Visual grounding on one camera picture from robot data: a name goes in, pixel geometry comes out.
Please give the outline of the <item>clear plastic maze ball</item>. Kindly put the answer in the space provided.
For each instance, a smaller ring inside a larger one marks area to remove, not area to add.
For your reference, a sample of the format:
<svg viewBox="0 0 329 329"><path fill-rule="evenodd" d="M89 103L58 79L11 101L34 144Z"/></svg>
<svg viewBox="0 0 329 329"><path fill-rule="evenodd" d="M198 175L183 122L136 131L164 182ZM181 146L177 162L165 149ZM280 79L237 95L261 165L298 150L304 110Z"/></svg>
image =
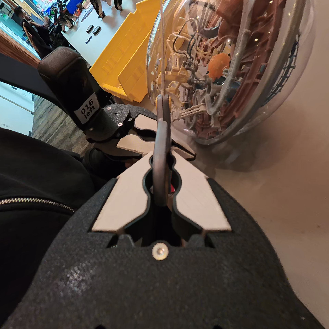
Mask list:
<svg viewBox="0 0 329 329"><path fill-rule="evenodd" d="M300 79L314 1L164 1L147 47L147 89L200 145L222 143L273 114Z"/></svg>

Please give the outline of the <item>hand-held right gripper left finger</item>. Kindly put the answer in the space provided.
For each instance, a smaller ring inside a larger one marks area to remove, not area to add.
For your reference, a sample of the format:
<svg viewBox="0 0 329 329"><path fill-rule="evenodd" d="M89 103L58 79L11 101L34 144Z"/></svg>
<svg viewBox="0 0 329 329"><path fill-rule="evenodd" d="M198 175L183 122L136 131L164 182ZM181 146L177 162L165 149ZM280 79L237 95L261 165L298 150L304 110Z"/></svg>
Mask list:
<svg viewBox="0 0 329 329"><path fill-rule="evenodd" d="M117 177L108 199L93 224L93 232L118 233L145 213L149 196L144 190L143 179L151 169L152 155L153 151L150 151Z"/></svg>

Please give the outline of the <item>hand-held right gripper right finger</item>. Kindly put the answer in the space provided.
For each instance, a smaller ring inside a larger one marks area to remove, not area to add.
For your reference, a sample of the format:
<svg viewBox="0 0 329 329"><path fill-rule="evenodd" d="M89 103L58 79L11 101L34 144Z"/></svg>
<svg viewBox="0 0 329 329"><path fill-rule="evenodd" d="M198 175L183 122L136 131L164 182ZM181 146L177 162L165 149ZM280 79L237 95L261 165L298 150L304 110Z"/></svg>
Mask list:
<svg viewBox="0 0 329 329"><path fill-rule="evenodd" d="M173 197L173 207L183 219L201 232L230 232L231 226L213 192L208 176L184 159L176 151L173 174L178 183Z"/></svg>

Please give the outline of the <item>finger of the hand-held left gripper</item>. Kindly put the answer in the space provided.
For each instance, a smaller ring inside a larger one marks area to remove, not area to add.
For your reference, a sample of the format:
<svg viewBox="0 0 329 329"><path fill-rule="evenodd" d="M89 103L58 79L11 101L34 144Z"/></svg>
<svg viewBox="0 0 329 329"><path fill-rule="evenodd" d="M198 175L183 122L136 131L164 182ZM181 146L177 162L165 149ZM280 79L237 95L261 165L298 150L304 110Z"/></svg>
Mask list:
<svg viewBox="0 0 329 329"><path fill-rule="evenodd" d="M141 154L143 157L154 150L155 142L145 141L136 134L128 134L117 143L117 148ZM186 160L195 160L195 151L184 141L171 139L171 150Z"/></svg>
<svg viewBox="0 0 329 329"><path fill-rule="evenodd" d="M157 119L139 114L134 120L134 127L139 130L157 130Z"/></svg>

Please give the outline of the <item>grey orange scissors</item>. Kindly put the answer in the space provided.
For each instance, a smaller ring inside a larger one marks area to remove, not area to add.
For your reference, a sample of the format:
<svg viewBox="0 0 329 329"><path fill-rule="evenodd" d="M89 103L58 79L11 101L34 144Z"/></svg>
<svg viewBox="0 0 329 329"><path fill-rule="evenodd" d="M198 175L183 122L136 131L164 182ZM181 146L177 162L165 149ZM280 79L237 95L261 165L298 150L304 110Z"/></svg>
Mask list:
<svg viewBox="0 0 329 329"><path fill-rule="evenodd" d="M167 205L170 192L171 173L168 165L168 156L171 150L171 118L169 96L166 95L165 87L165 18L163 14L163 3L160 1L160 23L161 27L161 94L156 101L157 107L157 132L152 158L152 182L153 200L158 207Z"/></svg>

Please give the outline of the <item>large yellow plastic bin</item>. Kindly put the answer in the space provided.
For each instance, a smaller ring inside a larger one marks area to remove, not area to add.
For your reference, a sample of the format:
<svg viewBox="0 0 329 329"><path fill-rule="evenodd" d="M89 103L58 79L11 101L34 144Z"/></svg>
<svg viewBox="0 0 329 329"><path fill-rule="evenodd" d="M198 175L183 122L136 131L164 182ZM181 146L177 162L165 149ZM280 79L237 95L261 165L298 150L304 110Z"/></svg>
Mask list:
<svg viewBox="0 0 329 329"><path fill-rule="evenodd" d="M146 54L159 10L160 1L138 2L92 65L92 76L106 92L138 103L147 94Z"/></svg>

